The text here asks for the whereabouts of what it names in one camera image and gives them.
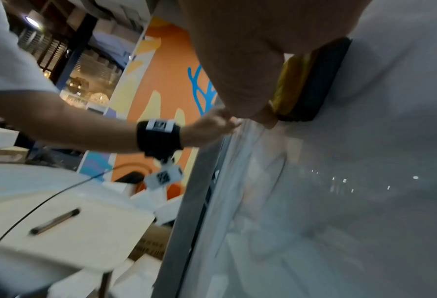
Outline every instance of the table leg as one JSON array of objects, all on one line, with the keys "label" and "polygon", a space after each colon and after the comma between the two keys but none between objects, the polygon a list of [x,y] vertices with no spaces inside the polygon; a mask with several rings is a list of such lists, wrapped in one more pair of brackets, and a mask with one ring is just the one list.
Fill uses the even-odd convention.
[{"label": "table leg", "polygon": [[99,298],[107,298],[109,296],[109,286],[111,279],[112,271],[102,274],[101,286],[99,287]]}]

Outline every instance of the hand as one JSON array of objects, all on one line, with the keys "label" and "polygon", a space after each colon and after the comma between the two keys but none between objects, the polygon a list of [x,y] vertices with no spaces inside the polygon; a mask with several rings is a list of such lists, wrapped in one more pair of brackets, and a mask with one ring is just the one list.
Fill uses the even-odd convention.
[{"label": "hand", "polygon": [[264,125],[267,129],[272,129],[277,124],[277,116],[274,111],[274,106],[268,102],[259,112],[250,117],[251,120]]},{"label": "hand", "polygon": [[232,134],[240,124],[226,108],[212,108],[196,122],[180,129],[180,143],[184,148],[207,147]]}]

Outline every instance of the forearm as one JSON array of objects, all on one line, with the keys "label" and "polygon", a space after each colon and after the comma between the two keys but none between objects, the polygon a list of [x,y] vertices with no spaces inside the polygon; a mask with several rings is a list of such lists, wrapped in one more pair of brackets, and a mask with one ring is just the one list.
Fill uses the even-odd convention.
[{"label": "forearm", "polygon": [[72,107],[56,94],[0,93],[0,117],[49,145],[100,152],[138,152],[136,123]]}]

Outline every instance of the black wristband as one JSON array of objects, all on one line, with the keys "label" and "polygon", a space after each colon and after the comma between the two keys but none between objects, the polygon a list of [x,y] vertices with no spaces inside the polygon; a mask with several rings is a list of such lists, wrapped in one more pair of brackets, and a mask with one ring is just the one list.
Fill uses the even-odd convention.
[{"label": "black wristband", "polygon": [[171,157],[180,144],[180,126],[173,120],[151,119],[136,126],[136,143],[145,156],[163,160]]}]

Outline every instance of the black cable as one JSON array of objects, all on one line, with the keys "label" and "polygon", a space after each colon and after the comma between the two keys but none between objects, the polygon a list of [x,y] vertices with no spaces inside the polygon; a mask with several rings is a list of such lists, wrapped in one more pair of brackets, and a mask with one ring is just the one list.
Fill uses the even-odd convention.
[{"label": "black cable", "polygon": [[141,166],[141,167],[143,167],[143,168],[145,168],[145,167],[147,167],[146,165],[144,165],[143,163],[125,163],[125,164],[121,164],[121,165],[118,165],[118,166],[115,166],[115,167],[113,167],[113,168],[111,168],[110,170],[107,170],[107,171],[104,171],[104,172],[102,172],[102,173],[99,173],[99,174],[97,174],[97,175],[95,175],[95,176],[92,176],[92,177],[90,177],[89,179],[86,179],[86,180],[83,180],[83,181],[81,181],[81,182],[78,182],[78,183],[76,183],[76,184],[73,184],[73,185],[71,185],[71,186],[69,186],[69,187],[67,187],[67,188],[65,188],[65,189],[63,189],[63,190],[60,190],[59,192],[57,192],[57,193],[55,193],[54,195],[52,195],[51,197],[49,197],[48,199],[46,199],[45,201],[43,201],[42,203],[40,203],[40,204],[38,204],[37,205],[37,207],[35,207],[35,208],[33,208],[32,210],[30,210],[30,212],[29,213],[27,213],[26,215],[24,215],[20,220],[18,220],[16,223],[14,223],[1,237],[0,237],[0,242],[4,239],[4,237],[6,237],[7,236],[7,234],[9,234],[19,223],[21,223],[24,219],[26,219],[29,215],[31,215],[35,210],[37,210],[38,208],[40,208],[40,207],[42,207],[45,203],[47,203],[48,201],[50,201],[51,199],[53,199],[54,197],[56,197],[57,195],[59,195],[59,194],[62,194],[62,193],[64,193],[65,191],[67,191],[67,190],[71,190],[71,189],[73,189],[73,188],[75,188],[75,187],[78,187],[78,186],[80,186],[80,185],[83,185],[84,183],[87,183],[87,182],[89,182],[89,181],[91,181],[91,180],[94,180],[94,179],[96,179],[96,178],[99,178],[99,177],[101,177],[101,176],[103,176],[103,175],[105,175],[105,174],[107,174],[107,173],[110,173],[110,172],[112,172],[113,170],[116,170],[116,169],[118,169],[118,168],[122,168],[122,167],[125,167],[125,166],[133,166],[133,165],[137,165],[137,166]]}]

